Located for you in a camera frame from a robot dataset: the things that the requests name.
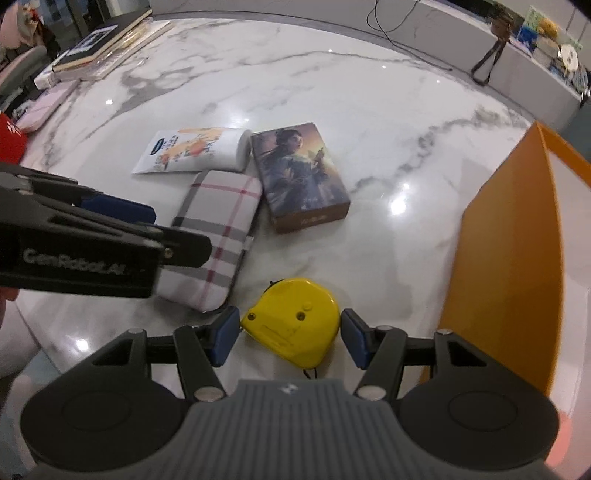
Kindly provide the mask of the yellow tape measure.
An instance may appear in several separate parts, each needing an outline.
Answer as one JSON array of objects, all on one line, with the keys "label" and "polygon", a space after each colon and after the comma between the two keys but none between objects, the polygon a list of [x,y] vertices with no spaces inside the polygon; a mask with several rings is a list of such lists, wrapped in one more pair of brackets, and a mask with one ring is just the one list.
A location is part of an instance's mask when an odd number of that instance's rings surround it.
[{"label": "yellow tape measure", "polygon": [[318,366],[341,325],[341,309],[331,291],[305,278],[271,282],[243,315],[240,327],[271,353],[318,379]]}]

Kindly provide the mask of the white orange lotion tube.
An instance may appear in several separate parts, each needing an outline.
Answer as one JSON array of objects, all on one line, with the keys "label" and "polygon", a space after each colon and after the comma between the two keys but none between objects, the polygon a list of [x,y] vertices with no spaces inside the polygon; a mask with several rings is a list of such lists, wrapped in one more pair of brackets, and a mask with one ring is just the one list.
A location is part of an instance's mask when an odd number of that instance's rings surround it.
[{"label": "white orange lotion tube", "polygon": [[132,173],[242,172],[252,152],[250,137],[249,130],[235,128],[160,130]]}]

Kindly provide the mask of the plaid fabric case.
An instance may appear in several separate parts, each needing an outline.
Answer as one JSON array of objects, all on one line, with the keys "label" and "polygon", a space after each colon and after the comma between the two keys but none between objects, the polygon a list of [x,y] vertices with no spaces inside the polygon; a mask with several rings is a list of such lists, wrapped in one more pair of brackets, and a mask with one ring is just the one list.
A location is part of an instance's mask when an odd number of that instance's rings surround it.
[{"label": "plaid fabric case", "polygon": [[259,178],[218,170],[198,173],[172,226],[208,237],[211,255],[198,268],[163,268],[156,295],[204,314],[221,309],[252,244],[250,232],[262,195]]}]

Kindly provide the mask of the illustrated card box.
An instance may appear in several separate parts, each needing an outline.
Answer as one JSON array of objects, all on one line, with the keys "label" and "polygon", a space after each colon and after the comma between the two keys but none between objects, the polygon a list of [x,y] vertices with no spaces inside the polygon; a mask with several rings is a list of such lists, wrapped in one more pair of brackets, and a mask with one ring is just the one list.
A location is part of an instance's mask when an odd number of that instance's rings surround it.
[{"label": "illustrated card box", "polygon": [[339,221],[351,206],[315,123],[252,134],[270,222],[280,234]]}]

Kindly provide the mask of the pink pouch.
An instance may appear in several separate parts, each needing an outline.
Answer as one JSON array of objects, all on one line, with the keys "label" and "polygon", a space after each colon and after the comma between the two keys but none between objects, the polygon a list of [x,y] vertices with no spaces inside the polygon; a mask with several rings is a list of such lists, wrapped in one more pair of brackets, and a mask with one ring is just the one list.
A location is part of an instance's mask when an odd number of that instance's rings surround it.
[{"label": "pink pouch", "polygon": [[77,86],[78,81],[69,81],[47,89],[19,118],[17,128],[26,134],[40,130]]}]

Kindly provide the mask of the orange white storage box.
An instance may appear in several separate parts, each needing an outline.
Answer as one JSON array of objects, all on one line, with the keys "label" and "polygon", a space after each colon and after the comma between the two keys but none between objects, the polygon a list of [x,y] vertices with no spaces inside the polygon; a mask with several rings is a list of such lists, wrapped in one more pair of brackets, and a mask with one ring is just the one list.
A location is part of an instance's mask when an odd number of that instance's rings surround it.
[{"label": "orange white storage box", "polygon": [[590,353],[590,165],[535,122],[466,207],[439,321],[573,415]]}]

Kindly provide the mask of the stack of books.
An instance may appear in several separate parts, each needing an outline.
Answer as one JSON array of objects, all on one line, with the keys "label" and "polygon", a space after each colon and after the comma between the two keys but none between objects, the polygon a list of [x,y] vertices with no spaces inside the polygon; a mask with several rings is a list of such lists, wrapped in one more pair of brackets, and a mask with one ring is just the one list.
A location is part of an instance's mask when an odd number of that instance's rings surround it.
[{"label": "stack of books", "polygon": [[171,28],[170,21],[154,20],[150,8],[111,18],[42,70],[34,84],[46,90],[59,82],[99,81]]}]

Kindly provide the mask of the white round fan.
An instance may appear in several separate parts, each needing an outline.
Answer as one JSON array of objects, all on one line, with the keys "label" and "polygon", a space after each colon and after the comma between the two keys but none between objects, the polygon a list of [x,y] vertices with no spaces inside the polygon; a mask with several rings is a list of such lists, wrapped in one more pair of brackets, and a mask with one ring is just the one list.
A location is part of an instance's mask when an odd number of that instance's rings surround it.
[{"label": "white round fan", "polygon": [[561,46],[560,59],[567,72],[574,72],[579,68],[578,51],[572,44],[563,44]]}]

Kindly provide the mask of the yellow plush toy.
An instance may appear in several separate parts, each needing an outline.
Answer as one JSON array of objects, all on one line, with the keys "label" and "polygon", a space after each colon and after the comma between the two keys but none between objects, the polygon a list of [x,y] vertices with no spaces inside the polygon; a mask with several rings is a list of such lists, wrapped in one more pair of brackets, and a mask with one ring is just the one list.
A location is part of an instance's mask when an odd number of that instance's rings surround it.
[{"label": "yellow plush toy", "polygon": [[539,20],[537,32],[539,35],[550,38],[553,41],[556,41],[559,35],[557,25],[547,17]]}]

